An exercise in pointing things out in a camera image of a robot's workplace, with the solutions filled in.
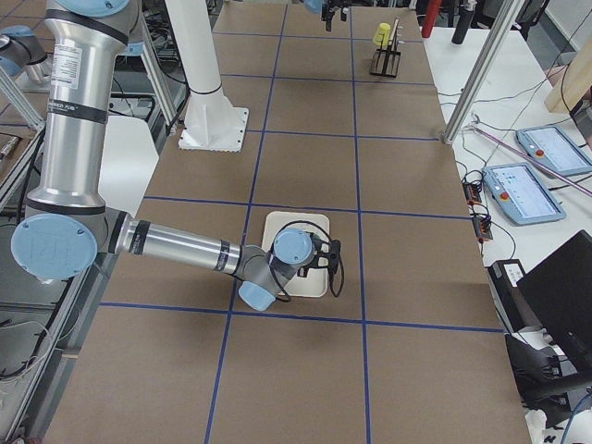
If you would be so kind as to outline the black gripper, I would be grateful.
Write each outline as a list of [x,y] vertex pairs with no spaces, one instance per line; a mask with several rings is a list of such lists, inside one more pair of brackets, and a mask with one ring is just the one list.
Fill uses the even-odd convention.
[[350,9],[349,0],[326,0],[321,6],[321,20],[325,23],[326,31],[332,31],[332,21],[336,14],[339,19],[346,22]]
[[341,242],[339,240],[322,240],[315,234],[310,234],[313,243],[313,257],[311,261],[298,271],[300,278],[306,278],[310,269],[325,269],[330,278],[333,278],[342,266]]

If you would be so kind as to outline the second grey robot arm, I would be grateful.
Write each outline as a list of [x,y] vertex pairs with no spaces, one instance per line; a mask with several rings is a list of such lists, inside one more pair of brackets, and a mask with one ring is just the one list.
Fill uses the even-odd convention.
[[1,68],[26,93],[48,93],[52,57],[27,26],[1,30]]

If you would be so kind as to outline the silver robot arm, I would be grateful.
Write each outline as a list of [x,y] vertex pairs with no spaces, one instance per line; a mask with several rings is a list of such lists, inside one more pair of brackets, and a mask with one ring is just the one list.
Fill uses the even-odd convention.
[[37,278],[67,279],[101,249],[147,255],[237,278],[241,299],[263,312],[288,302],[293,278],[324,269],[334,296],[345,278],[341,245],[316,223],[284,225],[268,250],[156,225],[120,212],[105,219],[99,178],[108,101],[117,57],[140,31],[137,1],[50,1],[45,22],[55,36],[44,157],[26,216],[11,238],[16,263]]
[[342,22],[348,19],[350,0],[303,0],[304,6],[313,14],[320,16],[327,32],[332,31],[332,21],[336,14]]

